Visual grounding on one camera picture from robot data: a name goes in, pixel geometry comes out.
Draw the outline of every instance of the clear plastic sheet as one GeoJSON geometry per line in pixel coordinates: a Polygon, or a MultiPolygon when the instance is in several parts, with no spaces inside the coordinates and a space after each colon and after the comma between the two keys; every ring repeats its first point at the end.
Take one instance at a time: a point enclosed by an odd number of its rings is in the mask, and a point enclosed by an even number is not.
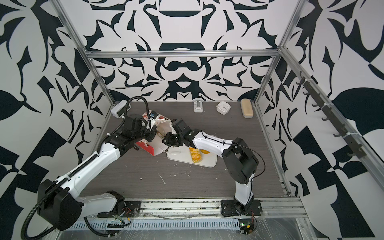
{"type": "MultiPolygon", "coordinates": [[[[132,222],[144,222],[146,219],[132,219],[132,222]]],[[[310,230],[305,218],[286,218],[279,216],[269,216],[264,212],[257,218],[257,227],[248,235],[241,234],[233,229],[170,229],[170,230],[122,230],[110,239],[116,240],[242,240],[242,239],[263,239],[263,240],[297,240],[312,239],[310,230]]],[[[66,230],[60,232],[58,240],[105,240],[93,234],[89,229],[66,230]]]]}

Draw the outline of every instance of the food packaging bag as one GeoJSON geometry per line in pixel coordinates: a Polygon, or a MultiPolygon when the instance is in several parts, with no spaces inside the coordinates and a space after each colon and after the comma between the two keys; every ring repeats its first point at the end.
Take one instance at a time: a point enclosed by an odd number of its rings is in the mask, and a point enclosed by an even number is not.
{"type": "MultiPolygon", "coordinates": [[[[148,119],[146,112],[142,116],[145,120],[148,119]]],[[[175,134],[175,130],[172,127],[172,121],[161,114],[159,114],[159,119],[156,120],[155,126],[157,126],[157,134],[152,142],[147,142],[145,139],[143,139],[136,143],[145,151],[149,152],[152,156],[159,155],[168,149],[168,146],[162,143],[162,140],[164,139],[167,132],[172,132],[175,134]]]]}

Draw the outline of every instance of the white plastic device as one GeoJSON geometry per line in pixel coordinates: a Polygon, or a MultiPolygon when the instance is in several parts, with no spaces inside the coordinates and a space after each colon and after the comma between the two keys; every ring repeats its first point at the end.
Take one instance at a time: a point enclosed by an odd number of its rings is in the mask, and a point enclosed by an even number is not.
{"type": "Polygon", "coordinates": [[[219,104],[216,105],[216,110],[223,115],[226,115],[230,109],[231,109],[231,105],[229,105],[226,102],[219,102],[219,104]]]}
{"type": "Polygon", "coordinates": [[[202,113],[203,112],[203,102],[202,101],[194,102],[194,111],[196,113],[202,113]]]}
{"type": "MultiPolygon", "coordinates": [[[[124,116],[124,106],[127,103],[127,100],[121,100],[116,106],[111,109],[111,113],[116,118],[121,118],[124,116]]],[[[131,104],[128,104],[127,111],[131,109],[131,104]]]]}

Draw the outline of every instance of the black and white wallpaper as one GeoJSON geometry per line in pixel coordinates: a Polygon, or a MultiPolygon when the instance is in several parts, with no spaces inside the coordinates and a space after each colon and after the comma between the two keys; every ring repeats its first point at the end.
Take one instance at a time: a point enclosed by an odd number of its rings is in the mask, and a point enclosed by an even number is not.
{"type": "Polygon", "coordinates": [[[116,101],[254,99],[272,57],[94,59],[116,101]]]}
{"type": "Polygon", "coordinates": [[[384,2],[310,0],[287,44],[384,159],[384,2]]]}
{"type": "Polygon", "coordinates": [[[281,59],[259,102],[292,196],[319,239],[383,239],[384,192],[281,59]]]}
{"type": "Polygon", "coordinates": [[[39,184],[89,156],[110,103],[47,0],[0,0],[0,60],[0,238],[20,239],[39,184]]]}
{"type": "Polygon", "coordinates": [[[88,50],[276,49],[298,0],[61,0],[88,50]]]}

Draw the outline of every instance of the robotic arm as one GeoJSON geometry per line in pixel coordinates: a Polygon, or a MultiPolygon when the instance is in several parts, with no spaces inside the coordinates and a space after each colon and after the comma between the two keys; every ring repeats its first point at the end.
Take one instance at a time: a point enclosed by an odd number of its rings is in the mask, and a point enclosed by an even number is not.
{"type": "MultiPolygon", "coordinates": [[[[114,191],[89,197],[79,197],[79,195],[87,184],[109,164],[131,148],[138,150],[136,142],[142,139],[151,142],[157,133],[154,125],[157,118],[158,114],[154,111],[148,114],[148,122],[139,114],[126,116],[122,124],[110,136],[103,139],[98,152],[54,182],[48,179],[42,182],[38,188],[38,203],[22,226],[22,239],[39,239],[55,228],[65,230],[79,218],[100,212],[121,214],[124,197],[114,191]],[[26,230],[36,211],[54,227],[36,237],[29,237],[26,230]]],[[[253,200],[250,180],[258,165],[257,158],[246,143],[240,138],[234,141],[224,140],[199,129],[192,130],[182,119],[174,119],[172,126],[176,134],[167,133],[162,141],[165,145],[172,147],[185,144],[213,152],[223,158],[229,174],[236,181],[236,210],[239,214],[243,214],[253,200]]]]}

